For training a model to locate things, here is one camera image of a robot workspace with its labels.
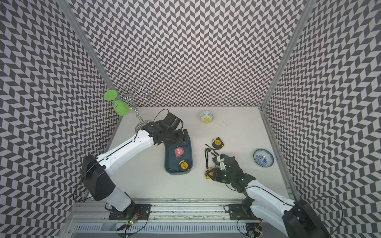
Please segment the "pink tape measure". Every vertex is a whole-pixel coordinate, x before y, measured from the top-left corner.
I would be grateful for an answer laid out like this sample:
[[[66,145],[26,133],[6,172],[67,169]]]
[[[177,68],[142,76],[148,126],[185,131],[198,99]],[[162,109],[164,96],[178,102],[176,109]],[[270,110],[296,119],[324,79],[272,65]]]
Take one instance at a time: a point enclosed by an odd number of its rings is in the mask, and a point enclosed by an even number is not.
[[[182,147],[177,147],[174,149],[176,158],[182,157],[184,154],[184,149]]]

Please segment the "teal plastic storage box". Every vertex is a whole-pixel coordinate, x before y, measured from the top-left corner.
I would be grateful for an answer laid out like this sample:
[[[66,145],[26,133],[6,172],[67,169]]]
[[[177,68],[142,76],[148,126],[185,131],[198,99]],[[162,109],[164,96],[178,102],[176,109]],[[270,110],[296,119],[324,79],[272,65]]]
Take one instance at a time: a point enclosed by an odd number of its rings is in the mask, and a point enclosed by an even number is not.
[[[184,149],[184,154],[182,157],[176,158],[174,149],[177,147],[182,147]],[[190,169],[185,172],[179,171],[179,163],[182,160],[188,160],[190,164]],[[186,141],[178,144],[171,145],[165,148],[165,159],[164,159],[164,169],[167,173],[171,175],[182,175],[190,172],[193,166],[192,160],[192,147],[191,141]]]

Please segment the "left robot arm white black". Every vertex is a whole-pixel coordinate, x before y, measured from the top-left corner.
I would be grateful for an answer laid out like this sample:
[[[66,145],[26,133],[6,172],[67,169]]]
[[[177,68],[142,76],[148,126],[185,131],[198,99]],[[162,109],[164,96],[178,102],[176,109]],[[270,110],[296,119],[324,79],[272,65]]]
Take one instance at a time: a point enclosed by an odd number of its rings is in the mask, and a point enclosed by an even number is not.
[[[132,199],[119,189],[111,176],[140,152],[163,144],[166,147],[189,140],[184,122],[171,112],[165,119],[148,122],[134,136],[98,156],[88,155],[82,162],[81,181],[96,201],[109,203],[114,210],[126,212],[134,207]]]

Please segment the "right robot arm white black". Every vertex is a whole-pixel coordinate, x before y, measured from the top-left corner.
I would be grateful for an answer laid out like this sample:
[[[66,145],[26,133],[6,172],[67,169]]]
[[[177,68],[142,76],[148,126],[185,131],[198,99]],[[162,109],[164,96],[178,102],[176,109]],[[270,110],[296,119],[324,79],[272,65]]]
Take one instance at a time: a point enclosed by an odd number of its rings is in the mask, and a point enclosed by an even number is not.
[[[310,204],[294,201],[264,186],[250,174],[244,173],[235,157],[220,154],[212,159],[214,168],[205,176],[229,184],[246,196],[243,206],[246,216],[270,223],[289,238],[330,238],[331,235]]]

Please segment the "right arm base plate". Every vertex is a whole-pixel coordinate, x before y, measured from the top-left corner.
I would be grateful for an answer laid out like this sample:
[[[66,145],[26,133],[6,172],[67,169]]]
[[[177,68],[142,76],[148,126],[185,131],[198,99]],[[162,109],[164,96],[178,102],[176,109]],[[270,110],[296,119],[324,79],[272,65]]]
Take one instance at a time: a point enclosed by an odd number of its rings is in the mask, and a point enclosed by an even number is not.
[[[230,220],[255,220],[259,221],[260,218],[256,217],[251,209],[244,204],[228,204],[227,212],[229,213]]]

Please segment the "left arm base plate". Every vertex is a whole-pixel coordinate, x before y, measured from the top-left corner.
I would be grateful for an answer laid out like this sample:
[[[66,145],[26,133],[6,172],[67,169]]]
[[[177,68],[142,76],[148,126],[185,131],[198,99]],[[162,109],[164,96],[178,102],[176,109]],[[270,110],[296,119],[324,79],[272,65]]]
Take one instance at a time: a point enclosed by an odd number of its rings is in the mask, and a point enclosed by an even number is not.
[[[111,206],[109,220],[112,221],[132,221],[147,220],[151,213],[151,204],[135,204],[132,203],[124,211],[118,211],[114,206]]]

